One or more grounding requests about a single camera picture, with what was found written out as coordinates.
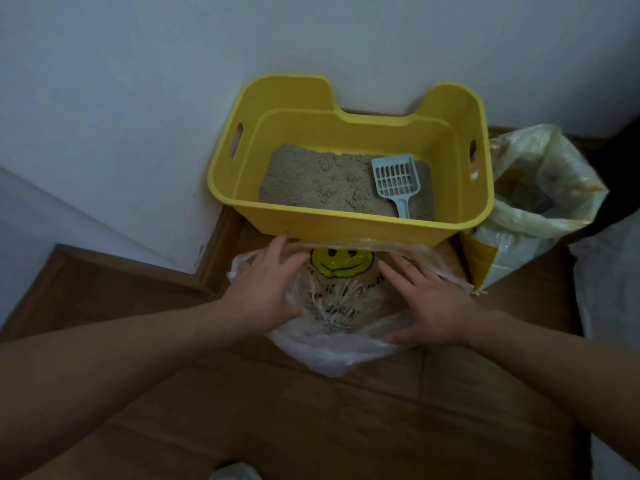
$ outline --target litter box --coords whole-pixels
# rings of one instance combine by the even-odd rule
[[[412,153],[431,169],[435,220],[260,203],[260,185],[271,154],[283,144],[336,154]],[[379,116],[340,109],[322,76],[261,77],[240,92],[207,181],[217,199],[259,231],[299,239],[377,239],[434,246],[480,224],[493,206],[484,107],[473,91],[452,82],[432,88],[412,114]]]

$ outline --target litter scoop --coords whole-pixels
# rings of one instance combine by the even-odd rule
[[[398,217],[409,219],[409,199],[420,192],[420,180],[411,153],[371,161],[378,195],[392,200]]]

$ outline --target yellow smiley face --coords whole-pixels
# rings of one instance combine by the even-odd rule
[[[371,251],[312,249],[311,265],[327,278],[352,278],[373,266]]]

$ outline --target wooden baseboard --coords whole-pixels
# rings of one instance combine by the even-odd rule
[[[501,126],[489,126],[489,138],[495,138],[501,134],[510,133],[516,131],[516,128],[505,128]],[[578,150],[584,155],[589,156],[591,152],[596,151],[601,147],[608,138],[597,138],[591,136],[576,136],[567,134],[565,135],[575,145]]]
[[[60,271],[69,261],[65,252],[55,247],[47,262],[38,273],[27,293],[13,309],[9,318],[0,329],[0,342],[9,342],[20,336],[20,332],[27,327],[37,307],[56,281]]]
[[[59,248],[68,256],[93,264],[215,294],[220,288],[225,273],[230,269],[243,225],[244,217],[232,207],[225,206],[207,243],[198,270],[194,274],[72,246],[60,245],[56,249]]]
[[[496,137],[510,131],[514,131],[514,128],[489,127],[489,137]],[[606,141],[604,138],[568,137],[585,155],[596,150]],[[59,245],[53,250],[31,288],[29,288],[11,316],[9,316],[4,327],[0,330],[0,342],[16,338],[20,330],[24,329],[25,323],[28,322],[30,316],[39,306],[60,270],[72,258],[217,294],[235,256],[244,223],[244,217],[235,209],[225,207],[222,210],[198,270],[194,274],[181,273],[180,271],[153,266],[131,259]]]

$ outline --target litter box handle hole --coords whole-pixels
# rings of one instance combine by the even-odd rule
[[[471,140],[469,143],[469,164],[470,164],[470,173],[471,173],[471,181],[476,180],[478,175],[480,174],[480,164],[478,162],[478,146],[476,144],[476,140]]]
[[[243,133],[244,128],[242,123],[238,123],[236,134],[234,135],[233,140],[231,140],[231,146],[229,147],[229,158],[231,158],[231,160],[236,156],[236,151],[238,150],[238,146],[240,146],[240,140],[242,139]]]

